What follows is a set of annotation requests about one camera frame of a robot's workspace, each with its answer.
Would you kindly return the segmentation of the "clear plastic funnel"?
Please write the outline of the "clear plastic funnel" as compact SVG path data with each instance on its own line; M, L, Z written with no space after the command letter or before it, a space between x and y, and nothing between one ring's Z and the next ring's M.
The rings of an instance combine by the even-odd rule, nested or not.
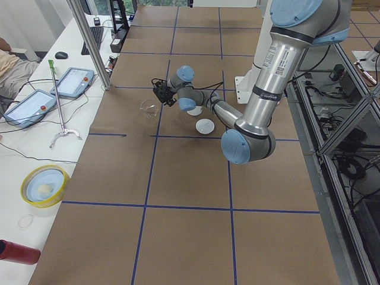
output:
M140 104L140 111L146 118L153 119L158 114L158 107L154 100L147 99Z

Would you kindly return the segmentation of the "white cup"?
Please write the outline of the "white cup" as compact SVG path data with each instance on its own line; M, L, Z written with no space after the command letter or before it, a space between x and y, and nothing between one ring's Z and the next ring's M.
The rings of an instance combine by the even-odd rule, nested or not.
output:
M197 106L195 109L187 111L187 114L190 116L198 116L202 114L202 107Z

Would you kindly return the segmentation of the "white cup lid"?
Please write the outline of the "white cup lid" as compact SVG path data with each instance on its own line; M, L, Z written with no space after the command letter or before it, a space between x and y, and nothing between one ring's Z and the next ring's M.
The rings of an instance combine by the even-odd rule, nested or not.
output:
M200 119L196 122L195 128L198 133L208 135L214 131L215 125L211 119Z

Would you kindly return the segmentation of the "black computer box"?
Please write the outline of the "black computer box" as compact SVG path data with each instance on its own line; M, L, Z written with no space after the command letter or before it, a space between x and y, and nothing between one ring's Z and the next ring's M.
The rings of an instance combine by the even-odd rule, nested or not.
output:
M125 29L119 30L116 34L112 34L110 49L113 53L120 53L124 44L127 32Z

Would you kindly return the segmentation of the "far teach pendant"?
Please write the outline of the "far teach pendant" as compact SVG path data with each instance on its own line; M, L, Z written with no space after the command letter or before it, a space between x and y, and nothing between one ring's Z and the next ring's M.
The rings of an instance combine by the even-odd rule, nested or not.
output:
M76 99L92 84L94 71L70 67L56 83L58 95L61 98Z

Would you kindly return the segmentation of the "teach pendant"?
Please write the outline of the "teach pendant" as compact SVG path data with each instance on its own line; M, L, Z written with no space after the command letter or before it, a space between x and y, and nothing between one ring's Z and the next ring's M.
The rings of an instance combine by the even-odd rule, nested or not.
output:
M40 121L56 105L56 97L37 89L16 106L8 109L5 120L18 128L27 128Z
M56 83L58 95L61 98L76 99L92 84L94 71L70 67Z

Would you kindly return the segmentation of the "metal reacher grabber tool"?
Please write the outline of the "metal reacher grabber tool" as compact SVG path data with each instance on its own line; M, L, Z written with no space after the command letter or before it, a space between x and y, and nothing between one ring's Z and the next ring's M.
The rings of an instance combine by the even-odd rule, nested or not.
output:
M59 115L59 120L60 120L59 124L61 126L61 131L54 136L54 138L53 138L53 140L49 146L49 148L52 150L55 146L57 139L60 137L66 137L69 134L74 134L79 140L82 140L82 138L80 136L80 133L77 130L68 129L65 126L65 122L64 122L64 118L63 118L63 114L62 114L61 103L60 103L59 94L58 94L58 88L57 88L57 83L56 83L55 68L54 68L53 60L49 59L48 63L49 63L49 68L50 68L51 75L52 75L53 89L55 92L56 105L57 105L57 110L58 110L58 115Z

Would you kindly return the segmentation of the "black computer mouse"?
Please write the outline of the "black computer mouse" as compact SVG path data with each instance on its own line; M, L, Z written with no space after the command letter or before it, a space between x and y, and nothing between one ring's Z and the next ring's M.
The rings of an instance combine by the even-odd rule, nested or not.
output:
M65 52L56 52L55 53L55 58L56 59L67 59L68 58L68 54L65 53Z

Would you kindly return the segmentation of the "near teach pendant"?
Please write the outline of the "near teach pendant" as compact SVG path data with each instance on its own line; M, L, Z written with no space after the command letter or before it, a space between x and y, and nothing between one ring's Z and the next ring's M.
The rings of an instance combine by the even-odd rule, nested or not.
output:
M40 121L56 105L56 97L37 89L16 106L8 109L5 120L18 128L27 128Z

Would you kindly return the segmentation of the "yellow tape roll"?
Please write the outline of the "yellow tape roll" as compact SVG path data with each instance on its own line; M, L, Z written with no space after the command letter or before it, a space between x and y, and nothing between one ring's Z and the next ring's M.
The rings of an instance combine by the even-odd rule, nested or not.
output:
M36 208L48 208L62 200L69 180L70 176L59 166L40 166L25 177L20 195Z

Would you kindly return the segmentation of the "person in beige shirt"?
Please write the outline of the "person in beige shirt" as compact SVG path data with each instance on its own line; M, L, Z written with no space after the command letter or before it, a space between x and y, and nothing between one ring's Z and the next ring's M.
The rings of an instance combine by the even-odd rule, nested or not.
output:
M14 99L39 63L20 59L11 51L9 43L1 38L1 96Z

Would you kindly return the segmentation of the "red bottle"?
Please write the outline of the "red bottle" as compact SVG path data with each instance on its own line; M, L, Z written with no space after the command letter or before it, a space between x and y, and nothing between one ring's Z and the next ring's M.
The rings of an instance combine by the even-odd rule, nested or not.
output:
M19 264L33 265L40 258L39 249L1 240L1 260Z

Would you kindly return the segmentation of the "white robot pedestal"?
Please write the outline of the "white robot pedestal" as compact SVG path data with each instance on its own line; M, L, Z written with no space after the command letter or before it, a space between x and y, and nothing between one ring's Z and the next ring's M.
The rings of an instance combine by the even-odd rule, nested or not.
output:
M259 72L263 66L264 59L272 42L270 36L270 30L272 28L272 21L270 16L271 4L272 0L258 1L257 4L264 19L254 54L254 60L252 62L252 68L246 73L244 77L235 77L236 97L239 104L247 104L249 101L253 86L257 81Z

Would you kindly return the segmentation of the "aluminium frame post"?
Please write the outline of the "aluminium frame post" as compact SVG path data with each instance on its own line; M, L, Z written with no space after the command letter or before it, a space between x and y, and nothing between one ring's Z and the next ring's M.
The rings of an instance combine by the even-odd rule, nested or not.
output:
M105 90L109 90L111 87L111 82L103 65L102 57L100 56L96 42L92 36L92 32L90 31L90 26L88 25L83 8L78 0L67 0L67 3L72 11L75 21L77 22L83 41L87 46L98 76L102 81L102 85Z

